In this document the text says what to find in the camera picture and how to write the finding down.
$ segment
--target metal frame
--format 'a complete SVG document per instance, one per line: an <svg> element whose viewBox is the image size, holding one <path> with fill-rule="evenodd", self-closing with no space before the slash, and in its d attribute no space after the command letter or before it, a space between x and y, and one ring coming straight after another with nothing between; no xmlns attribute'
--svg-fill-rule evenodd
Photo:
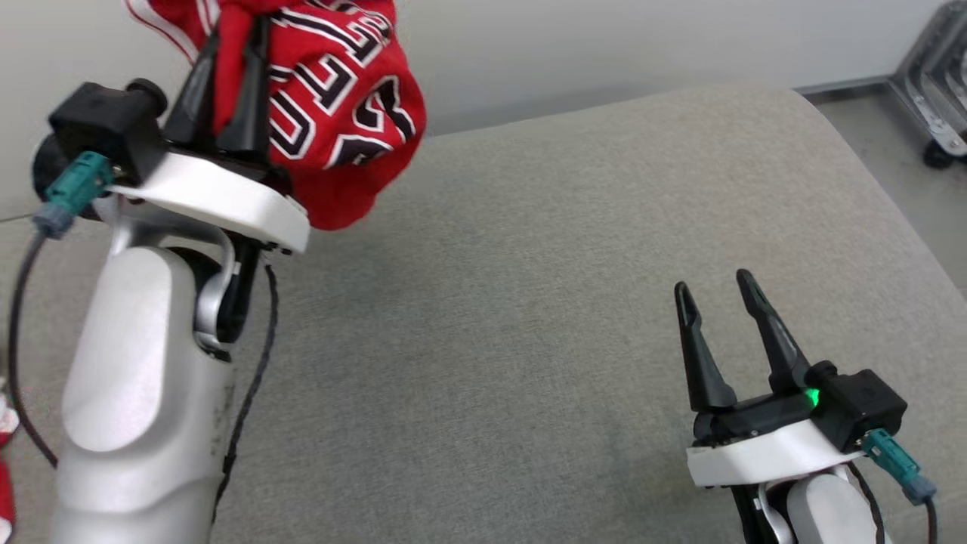
<svg viewBox="0 0 967 544"><path fill-rule="evenodd" d="M890 79L890 87L926 132L955 157L967 156L967 1L942 6ZM937 92L930 92L930 87Z"/></svg>

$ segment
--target red fabric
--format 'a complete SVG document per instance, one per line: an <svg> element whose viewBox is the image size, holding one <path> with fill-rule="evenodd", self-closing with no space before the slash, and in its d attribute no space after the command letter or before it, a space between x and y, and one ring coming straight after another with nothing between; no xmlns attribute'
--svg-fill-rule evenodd
<svg viewBox="0 0 967 544"><path fill-rule="evenodd" d="M206 26L218 18L213 0L127 1L139 20L189 56L191 45L201 48ZM352 225L409 165L426 126L423 96L396 40L393 1L219 4L216 132L234 112L252 18L274 14L271 159L292 174L314 227Z"/></svg>

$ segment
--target green light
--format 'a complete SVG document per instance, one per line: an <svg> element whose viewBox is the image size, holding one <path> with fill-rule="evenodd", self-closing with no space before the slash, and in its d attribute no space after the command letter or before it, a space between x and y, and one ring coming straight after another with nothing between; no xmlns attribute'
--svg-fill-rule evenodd
<svg viewBox="0 0 967 544"><path fill-rule="evenodd" d="M819 389L806 389L803 392L806 393L806 396L812 401L813 408L819 406Z"/></svg>

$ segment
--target gray fabric tabletop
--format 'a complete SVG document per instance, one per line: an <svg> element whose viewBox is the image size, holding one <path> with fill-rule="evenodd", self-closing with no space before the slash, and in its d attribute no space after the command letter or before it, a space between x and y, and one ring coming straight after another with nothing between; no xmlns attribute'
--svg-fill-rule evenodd
<svg viewBox="0 0 967 544"><path fill-rule="evenodd" d="M0 225L4 304L29 233ZM107 236L82 225L31 284L24 381L54 442ZM767 392L740 267L811 361L871 368L906 398L898 437L940 486L945 541L967 541L967 303L791 92L714 87L440 136L366 220L273 261L277 347L216 544L741 542L731 495L689 479L672 295L689 282L740 398ZM266 303L260 279L240 390ZM15 542L44 542L53 474L24 436L5 454ZM924 542L923 510L861 467L894 542Z"/></svg>

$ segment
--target floor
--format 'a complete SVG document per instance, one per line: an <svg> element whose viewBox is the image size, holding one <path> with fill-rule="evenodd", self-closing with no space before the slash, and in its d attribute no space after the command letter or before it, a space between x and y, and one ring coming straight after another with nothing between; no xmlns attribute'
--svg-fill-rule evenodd
<svg viewBox="0 0 967 544"><path fill-rule="evenodd" d="M967 297L967 164L923 165L928 139L885 87L809 97L863 160Z"/></svg>

